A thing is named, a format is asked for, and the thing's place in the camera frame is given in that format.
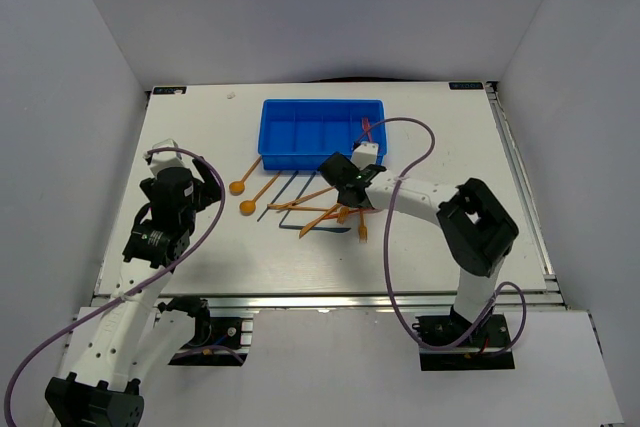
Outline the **orange plastic knife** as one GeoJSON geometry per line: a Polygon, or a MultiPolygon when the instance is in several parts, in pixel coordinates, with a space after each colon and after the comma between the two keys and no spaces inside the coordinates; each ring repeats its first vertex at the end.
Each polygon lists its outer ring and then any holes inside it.
{"type": "Polygon", "coordinates": [[[303,238],[311,229],[316,227],[320,222],[325,220],[328,216],[336,212],[340,207],[339,203],[334,204],[331,208],[327,209],[323,214],[306,224],[299,232],[298,238],[303,238]]]}

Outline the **red-orange plastic fork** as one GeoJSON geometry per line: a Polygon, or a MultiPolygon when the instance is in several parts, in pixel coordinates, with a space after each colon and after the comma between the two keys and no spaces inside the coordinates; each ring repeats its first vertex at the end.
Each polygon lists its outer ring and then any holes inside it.
{"type": "Polygon", "coordinates": [[[373,143],[382,149],[386,142],[386,131],[383,126],[378,126],[377,122],[369,117],[361,119],[362,126],[362,142],[373,143]]]}

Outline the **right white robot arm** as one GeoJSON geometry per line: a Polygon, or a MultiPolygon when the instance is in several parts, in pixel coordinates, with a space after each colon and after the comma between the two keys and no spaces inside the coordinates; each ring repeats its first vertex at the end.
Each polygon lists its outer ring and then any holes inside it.
{"type": "Polygon", "coordinates": [[[338,192],[338,203],[386,212],[383,269],[387,293],[397,306],[391,282],[390,243],[393,215],[398,212],[441,229],[452,258],[460,268],[451,331],[461,344],[472,346],[488,332],[499,271],[519,235],[519,228],[491,189],[470,178],[458,186],[421,181],[370,164],[358,167],[334,153],[319,167],[324,180],[338,192]]]}

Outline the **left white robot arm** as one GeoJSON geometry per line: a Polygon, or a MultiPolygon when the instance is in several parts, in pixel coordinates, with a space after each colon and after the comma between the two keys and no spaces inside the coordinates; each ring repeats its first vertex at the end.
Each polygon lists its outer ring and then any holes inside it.
{"type": "Polygon", "coordinates": [[[50,379],[45,399],[62,426],[137,426],[144,411],[141,385],[185,342],[205,343],[211,321],[198,299],[170,302],[156,334],[143,329],[177,267],[194,254],[197,213],[224,205],[223,181],[203,157],[186,167],[187,150],[153,148],[152,172],[140,188],[148,199],[137,213],[109,302],[96,309],[97,330],[69,373],[50,379]]]}

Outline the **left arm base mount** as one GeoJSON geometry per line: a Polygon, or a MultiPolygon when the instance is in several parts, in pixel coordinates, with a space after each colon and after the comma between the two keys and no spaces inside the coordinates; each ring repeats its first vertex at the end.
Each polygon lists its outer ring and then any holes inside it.
{"type": "Polygon", "coordinates": [[[170,361],[172,366],[240,367],[246,360],[253,322],[249,318],[215,316],[208,302],[198,297],[178,297],[163,312],[179,311],[190,318],[191,338],[170,361]]]}

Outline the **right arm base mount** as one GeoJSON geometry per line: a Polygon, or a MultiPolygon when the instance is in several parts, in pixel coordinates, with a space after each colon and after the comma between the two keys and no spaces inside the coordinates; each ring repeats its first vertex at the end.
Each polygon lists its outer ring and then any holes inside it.
{"type": "MultiPolygon", "coordinates": [[[[412,329],[424,343],[442,346],[457,339],[463,330],[457,329],[448,315],[419,316],[412,329]]],[[[469,338],[447,351],[419,349],[423,372],[500,371],[514,370],[513,353],[505,350],[511,342],[506,318],[493,314],[469,338]]]]}

